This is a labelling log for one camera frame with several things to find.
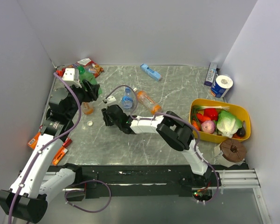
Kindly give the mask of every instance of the plastic bottle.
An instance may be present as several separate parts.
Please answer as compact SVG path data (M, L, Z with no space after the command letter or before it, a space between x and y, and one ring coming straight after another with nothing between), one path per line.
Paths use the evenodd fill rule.
M133 96L130 88L125 88L125 95L123 96L121 103L124 109L131 109L133 106Z
M154 102L146 92L138 90L137 88L134 88L133 90L136 92L138 101L142 103L152 115L157 112L162 112L162 107Z
M91 103L87 103L87 102L83 102L81 105L81 109L83 111L84 114L88 115L88 114L92 114L93 113L93 106Z
M83 66L79 66L78 67L79 70L79 79L80 79L80 84L84 87L84 84L82 83L82 80L86 79L88 82L90 82L93 85L98 84L98 82L96 81L94 75L88 71L86 71L86 69ZM99 88L98 90L98 94L102 94L102 89Z

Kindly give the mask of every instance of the green bottle cap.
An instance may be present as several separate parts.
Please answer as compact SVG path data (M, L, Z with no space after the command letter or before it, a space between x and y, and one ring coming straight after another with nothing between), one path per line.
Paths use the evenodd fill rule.
M82 75L85 72L85 68L83 68L83 66L79 66L78 70L80 75Z

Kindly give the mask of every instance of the marble surface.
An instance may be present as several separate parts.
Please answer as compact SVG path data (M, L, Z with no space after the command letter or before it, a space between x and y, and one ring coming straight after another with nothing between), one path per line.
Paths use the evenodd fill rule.
M142 133L126 135L116 126L106 127L101 109L106 96L115 87L127 84L145 90L149 96L158 102L164 111L173 111L188 121L189 110L193 100L206 98L220 100L210 94L210 87L203 85L207 69L191 66L151 66L162 76L159 82L154 81L140 66L103 66L105 72L97 81L103 90L103 95L93 102L95 111L91 115L82 115L77 128L69 137L73 140L67 148L69 151L59 165L67 162L79 165L182 165L187 164L180 152L167 145L157 134ZM63 87L56 81L54 88ZM123 97L124 88L117 90L113 96L117 100ZM148 116L150 112L141 104L135 115ZM91 120L93 126L87 126ZM200 151L206 160L215 164L213 149L215 143L200 141Z

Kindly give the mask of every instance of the green soda bottle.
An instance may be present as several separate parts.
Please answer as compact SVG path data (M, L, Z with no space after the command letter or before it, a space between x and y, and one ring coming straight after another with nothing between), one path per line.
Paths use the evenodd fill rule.
M98 84L98 82L96 81L94 75L88 71L85 70L85 68L83 68L83 66L79 66L78 67L78 70L79 70L79 79L80 79L80 84L83 86L84 89L85 86L84 84L82 83L82 80L86 79L88 82L90 82L92 85L96 85ZM98 94L101 95L103 93L102 89L99 88L98 90Z

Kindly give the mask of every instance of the yellow bin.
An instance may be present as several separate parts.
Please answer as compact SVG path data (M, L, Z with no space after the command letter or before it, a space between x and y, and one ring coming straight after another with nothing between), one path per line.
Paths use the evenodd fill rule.
M191 123L191 112L192 108L195 105L200 105L200 106L229 106L229 112L232 113L233 115L237 116L238 119L240 119L242 122L245 122L245 130L246 130L246 135L241 138L241 139L236 139L238 141L244 141L250 137L251 134L251 124L250 124L250 118L248 112L240 106L233 105L233 104L228 104L224 102L219 102L215 100L209 100L209 99L196 99L192 102L191 109L190 109L190 115L189 115L189 123ZM227 137L223 137L221 135L215 135L215 134L208 134L205 132L200 132L200 139L204 141L211 141L215 143L221 143L224 140L228 139Z

